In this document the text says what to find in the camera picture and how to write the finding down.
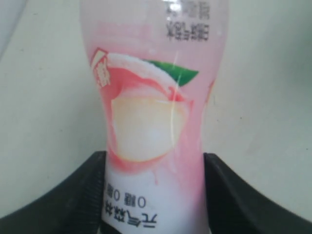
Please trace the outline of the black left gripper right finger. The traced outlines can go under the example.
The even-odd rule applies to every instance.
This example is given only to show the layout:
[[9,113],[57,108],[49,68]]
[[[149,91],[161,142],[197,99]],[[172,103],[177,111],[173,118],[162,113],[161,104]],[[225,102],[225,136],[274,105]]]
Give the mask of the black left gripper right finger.
[[310,234],[312,223],[273,202],[216,154],[204,153],[208,220],[214,234]]

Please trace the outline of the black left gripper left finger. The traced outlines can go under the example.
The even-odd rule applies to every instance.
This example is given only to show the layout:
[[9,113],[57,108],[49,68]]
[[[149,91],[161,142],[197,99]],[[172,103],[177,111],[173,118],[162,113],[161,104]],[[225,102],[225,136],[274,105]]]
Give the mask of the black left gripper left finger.
[[1,218],[2,234],[98,234],[105,151],[94,152],[54,189]]

